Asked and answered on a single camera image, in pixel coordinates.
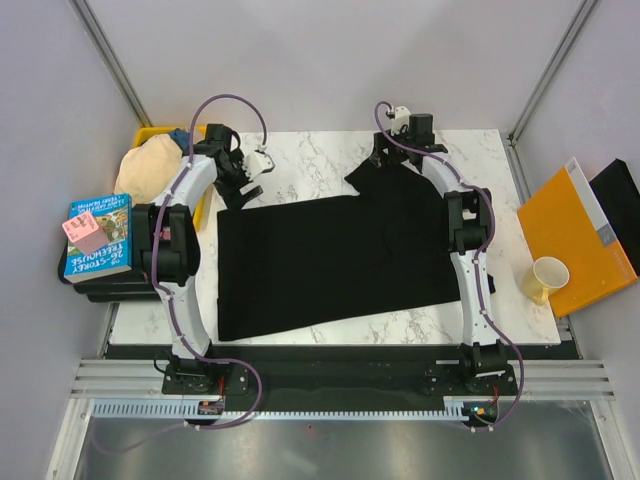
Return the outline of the black t shirt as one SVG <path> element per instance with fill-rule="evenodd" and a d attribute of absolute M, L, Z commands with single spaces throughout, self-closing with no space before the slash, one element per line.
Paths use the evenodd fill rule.
<path fill-rule="evenodd" d="M 356 195 L 218 213 L 220 340 L 459 300 L 432 182 L 369 161 L 346 180 Z"/>

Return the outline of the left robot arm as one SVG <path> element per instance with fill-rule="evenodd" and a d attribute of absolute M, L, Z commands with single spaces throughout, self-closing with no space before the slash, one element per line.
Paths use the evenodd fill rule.
<path fill-rule="evenodd" d="M 223 124 L 206 126 L 204 139 L 190 146 L 178 171 L 153 201 L 132 210 L 132 260 L 147 275 L 169 318 L 171 352 L 191 362 L 185 382 L 208 393 L 219 382 L 219 369 L 204 360 L 212 341 L 206 332 L 196 294 L 201 248 L 193 213 L 205 191 L 213 186 L 229 210 L 239 210 L 263 193 L 256 186 L 244 193 L 255 176 L 274 163 L 256 150 L 245 155 L 239 134 Z"/>

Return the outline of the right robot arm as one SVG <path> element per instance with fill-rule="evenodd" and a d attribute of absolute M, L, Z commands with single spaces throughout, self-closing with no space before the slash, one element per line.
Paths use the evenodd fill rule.
<path fill-rule="evenodd" d="M 477 394 L 507 372 L 505 345 L 492 320 L 487 250 L 495 235 L 490 192 L 472 185 L 435 140 L 433 116 L 381 101 L 370 160 L 377 167 L 408 162 L 442 197 L 444 246 L 454 267 L 463 314 L 458 381 Z"/>

